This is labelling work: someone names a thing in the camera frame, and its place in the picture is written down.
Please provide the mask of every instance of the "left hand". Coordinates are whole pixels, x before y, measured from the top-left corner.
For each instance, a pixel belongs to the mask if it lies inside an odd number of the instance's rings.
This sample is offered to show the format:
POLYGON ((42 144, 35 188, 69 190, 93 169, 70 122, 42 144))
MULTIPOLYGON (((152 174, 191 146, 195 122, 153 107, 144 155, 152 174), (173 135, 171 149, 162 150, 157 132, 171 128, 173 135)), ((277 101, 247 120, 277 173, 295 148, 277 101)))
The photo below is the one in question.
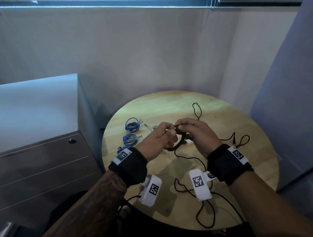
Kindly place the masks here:
POLYGON ((152 161, 163 149, 171 148, 178 141, 176 131, 172 127, 173 124, 162 122, 153 130, 141 143, 136 146, 136 149, 147 159, 152 161))

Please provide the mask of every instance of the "wrist strap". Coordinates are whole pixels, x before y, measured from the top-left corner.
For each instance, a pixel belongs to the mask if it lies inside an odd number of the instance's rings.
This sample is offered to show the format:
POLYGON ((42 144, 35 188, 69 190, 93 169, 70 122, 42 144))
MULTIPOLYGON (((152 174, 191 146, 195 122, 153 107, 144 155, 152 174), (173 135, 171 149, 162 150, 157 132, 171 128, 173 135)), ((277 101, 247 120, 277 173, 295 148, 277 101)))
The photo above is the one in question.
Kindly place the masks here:
POLYGON ((143 183, 147 176, 147 160, 134 147, 129 147, 131 154, 127 156, 118 165, 112 162, 109 165, 109 170, 116 173, 125 182, 126 186, 143 183))
POLYGON ((235 150, 236 153, 239 151, 230 147, 227 144, 219 146, 208 156, 208 171, 218 178, 220 182, 230 186, 240 175, 245 171, 254 171, 252 166, 247 162, 248 160, 239 153, 242 157, 236 158, 230 150, 235 150))

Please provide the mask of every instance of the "white wall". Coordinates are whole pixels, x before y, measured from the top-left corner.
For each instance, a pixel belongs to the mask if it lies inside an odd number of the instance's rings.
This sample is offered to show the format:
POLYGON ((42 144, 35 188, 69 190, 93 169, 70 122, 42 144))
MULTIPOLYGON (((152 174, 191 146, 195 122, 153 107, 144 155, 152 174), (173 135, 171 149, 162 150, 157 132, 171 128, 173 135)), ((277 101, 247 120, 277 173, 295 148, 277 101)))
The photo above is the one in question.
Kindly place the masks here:
POLYGON ((78 73, 105 126, 134 98, 170 90, 218 96, 239 10, 10 9, 0 16, 0 81, 78 73))
POLYGON ((249 113, 299 8, 244 8, 219 98, 249 113))

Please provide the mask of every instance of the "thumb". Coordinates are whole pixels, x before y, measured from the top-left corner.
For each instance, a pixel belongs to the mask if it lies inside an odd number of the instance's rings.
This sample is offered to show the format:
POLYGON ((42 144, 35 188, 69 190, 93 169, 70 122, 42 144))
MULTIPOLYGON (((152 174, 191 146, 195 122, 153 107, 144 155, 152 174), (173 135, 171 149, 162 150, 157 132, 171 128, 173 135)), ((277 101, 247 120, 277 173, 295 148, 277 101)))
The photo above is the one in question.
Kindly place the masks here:
POLYGON ((183 133, 190 133, 191 135, 195 135, 195 133, 198 131, 198 128, 195 126, 192 126, 190 124, 186 125, 179 125, 178 129, 181 130, 183 133))
POLYGON ((176 131, 174 129, 167 130, 162 136, 161 139, 163 140, 164 143, 169 142, 172 140, 173 137, 176 136, 176 131))

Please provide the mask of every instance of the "gray partition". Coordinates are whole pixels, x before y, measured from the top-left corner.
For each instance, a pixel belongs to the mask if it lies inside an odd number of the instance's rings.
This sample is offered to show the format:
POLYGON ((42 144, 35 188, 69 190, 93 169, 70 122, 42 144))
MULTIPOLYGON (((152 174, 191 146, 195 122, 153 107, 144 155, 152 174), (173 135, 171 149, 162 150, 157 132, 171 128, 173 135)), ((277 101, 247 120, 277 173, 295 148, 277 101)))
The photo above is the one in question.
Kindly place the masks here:
POLYGON ((251 109, 278 153, 278 191, 313 212, 313 1, 304 1, 251 109))
POLYGON ((101 131, 77 74, 0 85, 0 111, 0 221, 33 228, 102 176, 101 131))

